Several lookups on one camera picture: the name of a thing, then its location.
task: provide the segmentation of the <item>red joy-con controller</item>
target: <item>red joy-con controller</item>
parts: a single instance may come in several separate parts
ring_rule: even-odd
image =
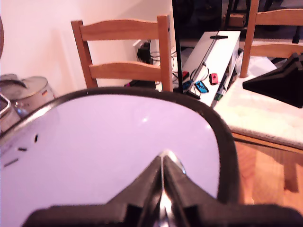
[[[209,75],[209,82],[211,85],[215,85],[218,83],[218,75],[216,73],[211,73]]]

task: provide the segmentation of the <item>pot handle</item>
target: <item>pot handle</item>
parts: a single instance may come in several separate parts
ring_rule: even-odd
[[[0,80],[0,87],[2,85],[7,85],[7,84],[17,84],[17,85],[20,85],[24,88],[27,88],[26,84],[23,81],[18,80],[18,79],[3,79],[3,80]]]
[[[3,115],[5,115],[9,111],[10,101],[2,94],[0,94],[0,98],[3,99],[7,103],[7,106],[4,107],[3,110],[0,111],[0,117],[2,117]]]

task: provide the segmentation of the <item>wooden floor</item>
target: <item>wooden floor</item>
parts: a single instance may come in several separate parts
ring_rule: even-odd
[[[292,207],[303,215],[303,155],[235,142],[246,204]]]

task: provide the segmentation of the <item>pot lid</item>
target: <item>pot lid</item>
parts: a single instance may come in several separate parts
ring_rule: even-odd
[[[47,79],[44,77],[29,77],[21,81],[26,87],[8,82],[7,84],[4,83],[4,85],[1,85],[1,93],[10,101],[19,100],[36,94],[47,85]]]

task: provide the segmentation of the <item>stainless steel pot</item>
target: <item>stainless steel pot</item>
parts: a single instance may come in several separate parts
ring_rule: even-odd
[[[55,98],[44,77],[4,79],[0,80],[0,87],[1,93],[10,100],[21,118]]]
[[[19,115],[10,105],[10,101],[0,94],[0,134],[9,129],[13,124],[20,120]]]

